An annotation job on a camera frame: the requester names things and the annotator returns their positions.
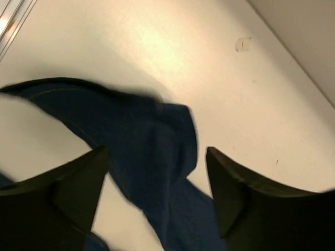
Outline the dark blue denim trousers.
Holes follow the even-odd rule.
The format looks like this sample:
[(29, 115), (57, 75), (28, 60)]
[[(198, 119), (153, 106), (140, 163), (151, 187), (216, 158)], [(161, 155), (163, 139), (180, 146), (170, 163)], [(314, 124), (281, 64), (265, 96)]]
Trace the dark blue denim trousers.
[(90, 147), (107, 146), (110, 175), (165, 250), (225, 250), (212, 198), (187, 178), (197, 164), (187, 106), (66, 77), (12, 84), (1, 92), (32, 102)]

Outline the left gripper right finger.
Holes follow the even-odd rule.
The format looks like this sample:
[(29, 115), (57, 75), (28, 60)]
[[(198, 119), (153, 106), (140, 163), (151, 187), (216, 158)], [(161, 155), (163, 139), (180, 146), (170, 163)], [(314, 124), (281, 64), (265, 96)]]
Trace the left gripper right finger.
[(334, 250), (334, 191), (278, 183), (208, 147), (206, 165), (227, 250)]

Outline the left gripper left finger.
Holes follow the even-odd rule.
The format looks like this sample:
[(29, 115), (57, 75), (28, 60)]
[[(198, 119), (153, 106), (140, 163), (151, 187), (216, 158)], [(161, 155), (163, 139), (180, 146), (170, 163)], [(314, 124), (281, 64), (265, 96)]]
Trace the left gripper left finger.
[(19, 182), (1, 174), (1, 250), (108, 250), (92, 233), (107, 169), (100, 146)]

